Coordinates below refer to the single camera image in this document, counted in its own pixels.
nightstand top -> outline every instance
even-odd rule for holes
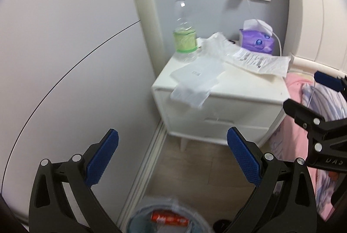
[[[187,64],[171,57],[152,88],[173,90],[177,81],[170,76],[171,72]],[[281,77],[254,74],[227,63],[224,68],[225,72],[219,75],[219,83],[212,88],[211,95],[270,103],[283,103],[290,97]]]

white headboard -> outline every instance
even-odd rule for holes
[[[292,67],[347,74],[347,0],[289,0],[283,55]]]

clear bottle with green cap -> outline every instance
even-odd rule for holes
[[[196,57],[196,30],[186,17],[186,0],[175,0],[177,27],[173,32],[177,56],[183,61],[192,61]]]

red package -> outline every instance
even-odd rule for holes
[[[173,213],[170,210],[155,210],[152,212],[151,220],[156,223],[187,227],[189,219]]]

trash can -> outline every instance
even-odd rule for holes
[[[189,219],[188,227],[166,226],[159,228],[151,221],[155,210],[170,210]],[[213,233],[207,221],[192,208],[178,202],[176,198],[145,197],[137,205],[127,225],[127,233]]]

